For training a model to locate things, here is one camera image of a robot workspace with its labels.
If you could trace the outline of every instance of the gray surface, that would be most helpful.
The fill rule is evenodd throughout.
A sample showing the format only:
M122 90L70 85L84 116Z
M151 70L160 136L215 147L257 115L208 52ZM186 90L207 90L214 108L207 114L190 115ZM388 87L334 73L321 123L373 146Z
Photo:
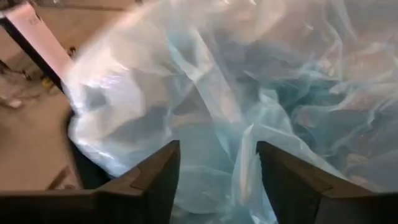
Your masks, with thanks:
M122 6L128 0L81 2ZM115 11L49 7L37 12L65 48L74 45L78 49L107 22L120 15ZM0 59L12 68L37 69L2 29L0 49ZM67 98L61 93L43 93L38 81L34 85L33 89L42 94L38 99L24 99L25 107L22 109L0 106L0 190L44 189L69 163L62 128L69 109Z

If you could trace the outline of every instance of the machine part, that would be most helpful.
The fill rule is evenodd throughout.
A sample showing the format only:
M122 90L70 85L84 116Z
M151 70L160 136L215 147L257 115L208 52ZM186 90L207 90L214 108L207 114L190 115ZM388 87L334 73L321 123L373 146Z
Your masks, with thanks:
M62 73L72 62L28 2L15 1L3 7L0 25L17 42L23 51L39 66L52 82L62 90Z
M262 183L279 224L398 223L397 194L377 194L268 142L258 142Z
M172 141L95 190L2 192L0 217L13 223L168 223L179 167L180 145Z

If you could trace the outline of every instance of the plastic sheet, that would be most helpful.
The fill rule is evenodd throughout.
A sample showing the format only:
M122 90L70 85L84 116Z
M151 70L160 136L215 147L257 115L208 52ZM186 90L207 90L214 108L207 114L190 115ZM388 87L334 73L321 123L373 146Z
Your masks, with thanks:
M258 140L370 190L398 190L397 9L392 0L143 6L68 72L70 136L113 176L181 140L174 223L274 223Z

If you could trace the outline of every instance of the floor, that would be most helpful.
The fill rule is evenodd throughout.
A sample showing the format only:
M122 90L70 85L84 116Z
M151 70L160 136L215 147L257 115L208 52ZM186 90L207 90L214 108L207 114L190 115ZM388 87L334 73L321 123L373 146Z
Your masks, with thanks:
M53 0L42 2L52 4ZM131 0L61 2L124 8ZM65 48L73 45L77 49L121 14L115 10L54 7L39 7L37 13ZM36 72L34 63L3 30L0 49L0 59L10 67ZM23 85L27 93L21 96L22 108L0 106L0 190L46 189L70 163L63 126L70 109L67 98L57 90L49 92L38 79Z

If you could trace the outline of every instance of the translucent plastic wrap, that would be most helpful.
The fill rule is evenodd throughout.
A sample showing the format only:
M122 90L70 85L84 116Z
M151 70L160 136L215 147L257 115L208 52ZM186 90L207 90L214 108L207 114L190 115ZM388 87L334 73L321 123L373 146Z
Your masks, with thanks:
M397 11L393 0L146 5L68 72L70 136L113 176L179 139L174 223L274 223L258 140L398 190Z

